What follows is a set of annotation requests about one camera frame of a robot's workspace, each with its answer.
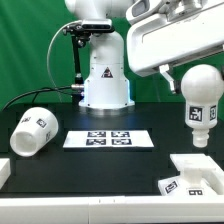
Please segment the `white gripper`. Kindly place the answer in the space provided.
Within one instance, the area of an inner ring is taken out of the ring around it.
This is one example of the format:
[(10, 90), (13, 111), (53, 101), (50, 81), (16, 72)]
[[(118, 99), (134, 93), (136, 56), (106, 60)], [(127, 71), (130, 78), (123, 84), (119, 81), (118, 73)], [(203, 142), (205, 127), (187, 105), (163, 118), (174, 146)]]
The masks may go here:
[(224, 50), (224, 0), (137, 0), (126, 18), (129, 67), (140, 76), (159, 71), (173, 94), (169, 66)]

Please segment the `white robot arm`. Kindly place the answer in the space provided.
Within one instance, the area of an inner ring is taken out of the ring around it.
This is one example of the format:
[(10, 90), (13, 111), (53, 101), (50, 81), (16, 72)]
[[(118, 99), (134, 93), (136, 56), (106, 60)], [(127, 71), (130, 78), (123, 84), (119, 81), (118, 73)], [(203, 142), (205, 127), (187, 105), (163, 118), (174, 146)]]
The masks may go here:
[(224, 0), (65, 0), (90, 37), (82, 108), (134, 105), (124, 64), (139, 76), (216, 54), (224, 47)]

